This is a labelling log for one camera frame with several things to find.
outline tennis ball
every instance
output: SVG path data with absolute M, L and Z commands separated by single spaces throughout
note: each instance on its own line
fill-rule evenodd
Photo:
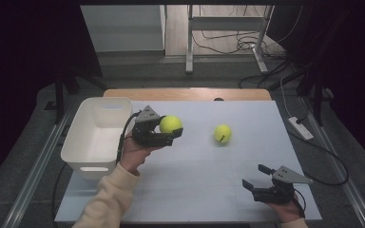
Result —
M 165 116 L 162 118 L 159 124 L 160 132 L 173 133 L 174 130 L 183 127 L 182 121 L 176 116 Z
M 216 126 L 215 131 L 213 132 L 213 137 L 219 143 L 227 143 L 229 142 L 232 136 L 232 130 L 230 126 L 227 124 L 220 124 Z

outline gray floor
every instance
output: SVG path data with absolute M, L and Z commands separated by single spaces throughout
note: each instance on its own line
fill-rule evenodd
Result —
M 258 75 L 258 67 L 251 56 L 233 58 L 214 58 L 202 56 L 196 58 L 193 75 L 185 75 L 184 58 L 164 57 L 128 57 L 128 60 L 118 61 L 121 57 L 101 58 L 104 78 L 97 79 L 111 87 L 231 87 L 237 88 L 239 79 Z M 268 66 L 276 66 L 279 62 L 269 61 Z M 287 75 L 292 69 L 288 68 L 278 76 L 271 77 L 266 84 L 278 82 L 281 76 Z M 102 96 L 103 91 L 83 79 L 78 79 L 81 86 L 80 94 L 67 95 L 67 101 L 73 98 L 80 103 L 83 99 L 92 96 Z M 295 88 L 298 80 L 272 91 L 273 100 L 277 102 L 283 120 L 288 118 L 288 111 L 292 116 L 301 117 L 305 108 L 296 95 Z M 245 83 L 244 87 L 255 87 L 257 84 Z M 36 160 L 39 152 L 53 127 L 55 111 L 44 110 L 49 101 L 54 100 L 53 86 L 42 89 L 38 94 L 38 105 L 30 118 L 22 136 L 13 147 L 8 159 L 0 168 L 0 226 L 5 220 L 13 202 L 25 181 L 29 170 Z M 309 119 L 306 126 L 313 132 Z M 322 121 L 323 130 L 329 136 L 336 152 L 349 167 L 352 181 L 357 186 L 360 195 L 365 200 L 365 152 L 353 136 L 336 118 L 335 113 L 329 107 L 329 102 L 323 104 Z M 288 131 L 296 132 L 287 124 Z M 47 169 L 39 182 L 29 207 L 25 212 L 20 227 L 53 227 L 51 216 L 52 192 L 57 175 L 64 164 L 60 159 L 62 137 L 55 147 L 49 160 Z M 299 161 L 304 170 L 321 177 L 327 181 L 336 181 L 336 175 L 332 171 L 328 157 L 308 144 L 291 137 Z M 320 144 L 318 139 L 313 143 Z M 66 166 L 59 179 L 56 194 L 57 207 L 65 193 L 71 169 Z M 362 227 L 355 213 L 354 206 L 348 200 L 343 187 L 329 187 L 321 184 L 313 184 L 312 191 L 316 198 L 318 208 L 323 221 L 309 221 L 311 227 Z M 246 224 L 229 226 L 247 227 Z M 251 224 L 251 227 L 273 227 L 273 224 Z

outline white plastic bin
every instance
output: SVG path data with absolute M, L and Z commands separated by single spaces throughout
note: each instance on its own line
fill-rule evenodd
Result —
M 115 168 L 120 136 L 131 114 L 132 104 L 127 98 L 84 100 L 67 133 L 62 160 L 85 179 L 109 175 Z

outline white table surface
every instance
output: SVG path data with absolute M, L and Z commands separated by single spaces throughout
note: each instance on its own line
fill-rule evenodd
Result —
M 182 136 L 172 146 L 155 151 L 139 170 L 144 175 L 123 217 L 131 223 L 275 221 L 275 213 L 255 202 L 241 185 L 272 186 L 258 164 L 282 165 L 302 174 L 298 158 L 273 101 L 132 102 L 134 112 L 150 105 L 159 115 L 176 115 Z M 229 124 L 233 136 L 220 145 L 212 138 L 218 124 Z M 97 180 L 73 173 L 56 221 L 78 219 L 95 195 Z M 295 184 L 307 202 L 306 219 L 321 219 L 310 188 Z

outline beige sleeve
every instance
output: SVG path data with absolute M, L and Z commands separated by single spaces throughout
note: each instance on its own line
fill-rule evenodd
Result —
M 308 226 L 304 218 L 299 218 L 297 220 L 281 224 L 281 228 L 307 228 L 307 227 Z
M 112 174 L 100 180 L 97 195 L 87 203 L 73 227 L 119 227 L 139 179 L 117 165 Z

